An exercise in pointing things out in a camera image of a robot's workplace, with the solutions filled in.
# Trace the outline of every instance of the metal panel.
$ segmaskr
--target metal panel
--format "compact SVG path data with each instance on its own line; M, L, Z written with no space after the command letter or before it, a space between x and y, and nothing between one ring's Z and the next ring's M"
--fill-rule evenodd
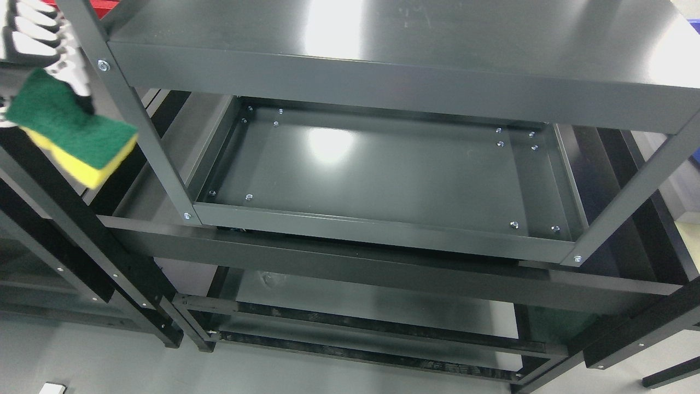
M97 73L124 119L139 129L139 147L141 147L158 179L168 190L170 199L180 216L185 218L184 220L187 222L200 224L197 214L192 209L192 200L183 180L164 152L158 133L141 104L141 100L134 89L127 85L119 70L119 63L107 48L106 32L102 29L90 2L86 0L59 0L57 3L67 19L79 21L73 25L73 28L92 66L96 68L98 60L103 60L111 66L107 71L97 70Z
M401 7L151 0L109 46L133 86L664 133L698 108L700 37L667 1Z
M532 269L464 254L246 234L116 217L101 220L135 253L453 297L616 314L658 300L679 288Z

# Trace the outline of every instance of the metal upright post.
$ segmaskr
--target metal upright post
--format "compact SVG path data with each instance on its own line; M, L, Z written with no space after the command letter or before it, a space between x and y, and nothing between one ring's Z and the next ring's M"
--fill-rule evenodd
M571 253L561 263L581 266L697 147L700 147L700 111L678 134L668 137L576 241Z
M28 306L25 310L19 306L3 304L0 311L58 319L63 317L69 321L138 330L154 334L166 347L177 348L180 345L183 333L172 325L172 320L157 311L142 308L124 297L121 294L122 290L115 288L109 275L83 250L73 246L57 229L34 212L2 179L0 226L61 275L81 295L94 302L103 301L115 307L124 313L135 327L121 322L120 319L71 311L58 313L49 308L33 306Z
M119 69L119 64L107 46L108 35L88 0L60 0L58 5L71 21L78 34L80 44L107 87L119 112L127 122L139 129L139 146L148 163L162 183L181 218L189 224L201 224L192 207L192 198L180 175L175 171L170 157L160 143L158 132L153 127L141 100L129 86Z

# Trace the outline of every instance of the metal beam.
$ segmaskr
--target metal beam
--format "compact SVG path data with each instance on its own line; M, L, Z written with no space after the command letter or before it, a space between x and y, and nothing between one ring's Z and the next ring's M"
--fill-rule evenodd
M649 161L627 182L561 261L581 266L627 218L639 208L678 166L700 145L700 111L677 135L670 136Z
M642 386L646 388L659 388L674 381L679 381L693 375L700 374L700 357L666 368L663 371L649 375L642 379Z
M0 167L139 305L175 295L153 260L128 253L19 128L0 133Z
M170 157L163 150L160 136L153 127L139 96L127 84L119 69L119 64L107 47L107 33L92 10L90 2L88 0L59 0L57 3L66 18L74 21L73 28L80 39L80 44L122 117L139 129L139 146L148 159L153 172L168 190L168 195L180 212L180 216L185 218L187 223L201 224L192 207L192 198L189 196L180 175L175 171ZM107 62L110 65L109 69L105 72L99 70L97 68L98 60Z
M513 261L469 254L100 219L134 253L453 297L618 314L680 288L516 266Z
M516 382L518 378L515 372L504 369L477 367L474 365L458 364L437 360L391 355L372 351L360 351L356 349L340 348L338 346L326 346L309 344L307 342L289 341L258 335L240 334L237 332L220 332L220 342L245 344L265 348L275 348L300 354L320 355L340 360L352 360L366 362L367 364L386 365L389 367L401 367L416 371L438 372L458 376L468 376L492 381Z
M651 305L584 350L586 366L606 369L700 320L700 278Z
M371 333L386 337L430 343L448 341L472 348L530 355L538 358L562 359L568 356L566 347L558 344L546 344L543 342L497 337L494 335L476 334L472 332L460 332L381 320L333 315L331 313L302 311L299 309L251 304L227 299L178 294L174 303L194 311L205 311L224 315L245 313L249 315L265 316L271 319L294 320L297 323L308 325L329 325L346 332Z
M68 184L65 186L71 192L73 191ZM68 291L66 287L69 285L68 287L72 286L74 291L78 290L89 298L107 302L112 297L114 288L109 277L84 251L71 245L57 229L42 219L2 179L0 179L0 227L66 280L64 285L59 285L59 290ZM16 282L20 279L18 275L7 273L4 279ZM31 285L33 288L46 287L50 280L26 276L23 279L20 282L24 283L24 287Z
M209 339L209 335L204 332L202 326L195 320L194 316L192 316L187 308L182 307L182 305L172 304L169 301L163 301L161 307L173 318L175 323L180 326L185 334L192 339L192 342L197 345L199 351L207 353L214 351L216 342L206 340Z
M41 306L18 305L0 302L0 315L2 313L30 316L33 318L45 318L49 320L85 325L95 325L98 327L118 328L120 330L144 332L141 327L127 318L116 318L113 316L96 315L93 313L66 311L64 309L51 309Z

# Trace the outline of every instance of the metal shelving unit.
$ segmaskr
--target metal shelving unit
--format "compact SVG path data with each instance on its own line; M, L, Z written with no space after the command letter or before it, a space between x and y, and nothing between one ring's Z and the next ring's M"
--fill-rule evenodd
M148 165L95 217L50 191L37 175L50 171L13 154L12 137L0 164L104 273L126 273L113 285L138 311L172 320L152 325L161 337L182 329L203 351L266 346L530 393L700 321L669 307L697 304L698 272L655 193L700 145L700 76L679 49L700 37L666 1L444 0L408 13L345 1L339 14L302 0L123 0L101 22L88 1L58 4L90 62L110 64L98 74ZM164 137L133 86L192 92ZM645 162L626 130L670 137ZM218 270L203 297L148 258L125 270L129 256ZM241 270L503 301L518 335L242 301ZM241 314L506 352L521 368L244 332L227 320Z

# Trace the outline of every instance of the red object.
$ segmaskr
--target red object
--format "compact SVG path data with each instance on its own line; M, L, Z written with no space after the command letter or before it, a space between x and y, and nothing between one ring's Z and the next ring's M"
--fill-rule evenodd
M42 1L50 6L58 8L58 6L56 6L55 0ZM94 11L97 14L98 18L102 18L103 16L105 16L112 8L114 8L114 6L117 5L118 2L119 0L90 0L90 3L92 4L92 7L94 8Z

